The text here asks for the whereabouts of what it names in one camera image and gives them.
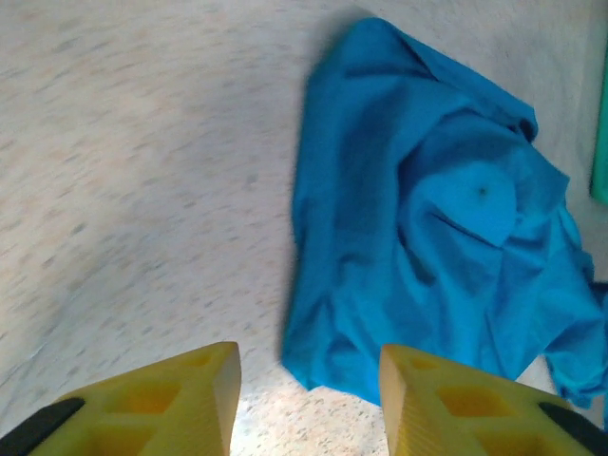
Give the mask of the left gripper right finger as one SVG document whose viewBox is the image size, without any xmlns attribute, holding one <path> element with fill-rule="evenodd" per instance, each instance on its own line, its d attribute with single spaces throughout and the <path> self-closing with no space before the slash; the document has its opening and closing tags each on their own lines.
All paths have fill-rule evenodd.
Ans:
<svg viewBox="0 0 608 456">
<path fill-rule="evenodd" d="M 607 434 L 556 395 L 410 347 L 379 363 L 391 455 L 604 455 Z"/>
</svg>

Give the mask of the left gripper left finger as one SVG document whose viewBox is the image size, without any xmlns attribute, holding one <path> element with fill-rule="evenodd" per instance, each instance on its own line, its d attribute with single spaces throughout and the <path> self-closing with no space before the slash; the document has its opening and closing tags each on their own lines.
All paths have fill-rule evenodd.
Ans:
<svg viewBox="0 0 608 456">
<path fill-rule="evenodd" d="M 227 455 L 238 344 L 218 342 L 76 389 L 1 439 L 4 455 Z"/>
</svg>

